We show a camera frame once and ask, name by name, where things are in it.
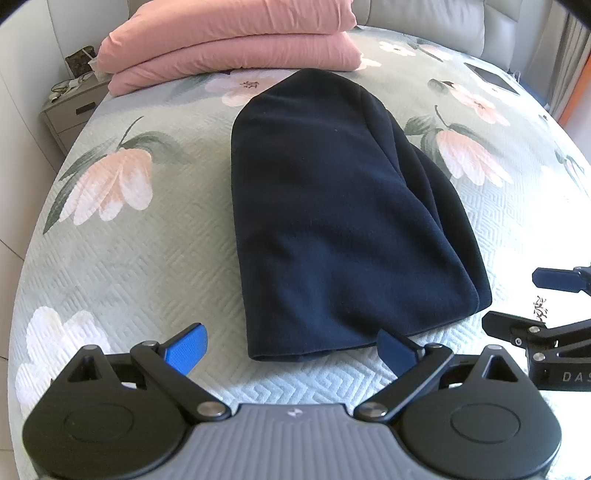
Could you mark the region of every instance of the flower print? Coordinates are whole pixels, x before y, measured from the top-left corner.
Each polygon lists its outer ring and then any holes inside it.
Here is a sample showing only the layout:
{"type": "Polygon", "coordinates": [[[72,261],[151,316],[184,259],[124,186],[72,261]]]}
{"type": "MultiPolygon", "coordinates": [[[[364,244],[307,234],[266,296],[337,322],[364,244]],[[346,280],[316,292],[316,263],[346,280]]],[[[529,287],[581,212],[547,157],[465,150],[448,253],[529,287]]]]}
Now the flower print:
{"type": "Polygon", "coordinates": [[[17,399],[23,417],[27,417],[52,380],[84,345],[100,346],[109,354],[111,346],[107,335],[91,313],[77,312],[66,323],[49,307],[39,307],[27,327],[27,352],[31,363],[18,367],[15,380],[17,399]]]}
{"type": "Polygon", "coordinates": [[[381,67],[382,64],[378,61],[367,59],[361,54],[361,65],[356,70],[365,70],[367,67],[381,67]]]}
{"type": "Polygon", "coordinates": [[[484,90],[489,95],[498,98],[504,104],[508,106],[517,106],[519,104],[518,95],[511,93],[510,91],[505,90],[504,88],[497,87],[492,83],[485,82],[476,73],[471,73],[470,76],[482,90],[484,90]]]}
{"type": "Polygon", "coordinates": [[[289,70],[233,70],[230,75],[216,75],[205,89],[210,93],[223,93],[225,105],[244,106],[251,98],[291,74],[289,70]]]}
{"type": "Polygon", "coordinates": [[[585,175],[585,168],[579,165],[571,155],[564,155],[560,149],[556,150],[556,159],[562,164],[577,188],[591,198],[591,180],[585,175]]]}
{"type": "Polygon", "coordinates": [[[503,180],[513,183],[511,176],[495,161],[492,154],[475,140],[453,130],[437,133],[436,143],[446,167],[454,178],[464,174],[475,185],[489,179],[498,187],[503,180]]]}
{"type": "Polygon", "coordinates": [[[509,121],[496,111],[495,105],[484,97],[470,93],[467,88],[457,83],[445,82],[450,87],[450,92],[460,103],[474,109],[476,114],[486,123],[500,123],[508,127],[509,121]]]}
{"type": "Polygon", "coordinates": [[[81,225],[93,213],[105,222],[112,220],[127,203],[145,210],[152,201],[152,155],[140,148],[120,148],[86,170],[74,186],[59,221],[74,216],[81,225]]]}
{"type": "Polygon", "coordinates": [[[422,45],[420,45],[420,48],[421,48],[421,50],[424,50],[424,51],[430,53],[434,57],[437,57],[441,61],[453,59],[453,55],[451,53],[448,53],[448,52],[436,47],[435,45],[422,44],[422,45]]]}
{"type": "Polygon", "coordinates": [[[409,50],[406,47],[403,47],[402,45],[389,43],[387,41],[381,41],[379,43],[379,48],[381,48],[382,50],[385,50],[385,51],[389,51],[390,53],[402,55],[403,57],[409,57],[409,56],[415,57],[417,55],[415,52],[413,52],[412,50],[409,50]]]}

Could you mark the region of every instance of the upholstered headboard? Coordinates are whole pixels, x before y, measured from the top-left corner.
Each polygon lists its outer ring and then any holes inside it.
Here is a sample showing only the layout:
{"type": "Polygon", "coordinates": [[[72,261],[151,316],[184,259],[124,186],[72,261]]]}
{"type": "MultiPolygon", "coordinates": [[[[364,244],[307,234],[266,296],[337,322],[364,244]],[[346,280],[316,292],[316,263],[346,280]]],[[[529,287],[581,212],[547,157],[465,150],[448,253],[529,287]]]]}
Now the upholstered headboard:
{"type": "MultiPolygon", "coordinates": [[[[130,16],[147,0],[128,0],[130,16]]],[[[353,0],[359,25],[388,28],[507,70],[522,0],[353,0]]]]}

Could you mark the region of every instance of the black cloth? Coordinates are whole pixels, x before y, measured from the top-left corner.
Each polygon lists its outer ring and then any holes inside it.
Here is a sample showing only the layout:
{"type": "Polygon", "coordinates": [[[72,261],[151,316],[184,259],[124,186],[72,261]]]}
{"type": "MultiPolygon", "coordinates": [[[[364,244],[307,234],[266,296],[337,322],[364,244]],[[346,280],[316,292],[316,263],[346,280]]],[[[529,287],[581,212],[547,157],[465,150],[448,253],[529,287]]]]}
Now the black cloth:
{"type": "Polygon", "coordinates": [[[452,184],[376,97],[334,73],[300,70],[244,107],[232,204],[253,359],[308,360],[491,304],[452,184]]]}

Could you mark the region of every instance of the drawer handle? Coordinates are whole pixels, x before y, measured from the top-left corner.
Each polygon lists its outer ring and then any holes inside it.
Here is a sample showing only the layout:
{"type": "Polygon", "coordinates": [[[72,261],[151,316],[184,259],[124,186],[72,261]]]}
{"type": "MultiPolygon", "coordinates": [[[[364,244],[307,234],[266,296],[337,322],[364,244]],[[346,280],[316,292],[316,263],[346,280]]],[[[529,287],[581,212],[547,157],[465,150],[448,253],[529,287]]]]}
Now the drawer handle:
{"type": "Polygon", "coordinates": [[[76,115],[81,115],[83,113],[89,112],[90,110],[96,108],[96,102],[88,103],[87,105],[81,106],[80,108],[76,109],[76,115]]]}

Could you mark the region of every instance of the bedspread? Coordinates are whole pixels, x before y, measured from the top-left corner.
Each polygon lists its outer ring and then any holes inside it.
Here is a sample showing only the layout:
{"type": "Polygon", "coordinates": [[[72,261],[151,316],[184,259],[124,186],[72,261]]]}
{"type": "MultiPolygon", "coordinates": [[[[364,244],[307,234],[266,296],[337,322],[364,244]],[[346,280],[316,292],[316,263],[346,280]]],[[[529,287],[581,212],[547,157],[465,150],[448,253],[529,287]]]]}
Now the bedspread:
{"type": "MultiPolygon", "coordinates": [[[[584,294],[537,290],[536,267],[591,260],[591,166],[509,76],[414,37],[351,33],[363,52],[342,75],[377,96],[450,179],[476,234],[492,308],[549,327],[584,320],[584,294]],[[464,62],[504,75],[513,95],[464,62]]],[[[204,74],[107,98],[76,141],[43,207],[18,288],[9,350],[9,417],[22,480],[24,418],[78,348],[128,351],[192,322],[209,351],[189,375],[239,403],[359,404],[394,379],[375,348],[300,364],[248,358],[230,195],[230,132],[241,107],[293,71],[204,74]]],[[[497,343],[482,314],[415,338],[457,353],[497,343]]],[[[523,351],[504,345],[522,366],[523,351]]],[[[563,428],[551,480],[591,475],[591,394],[543,393],[563,428]]]]}

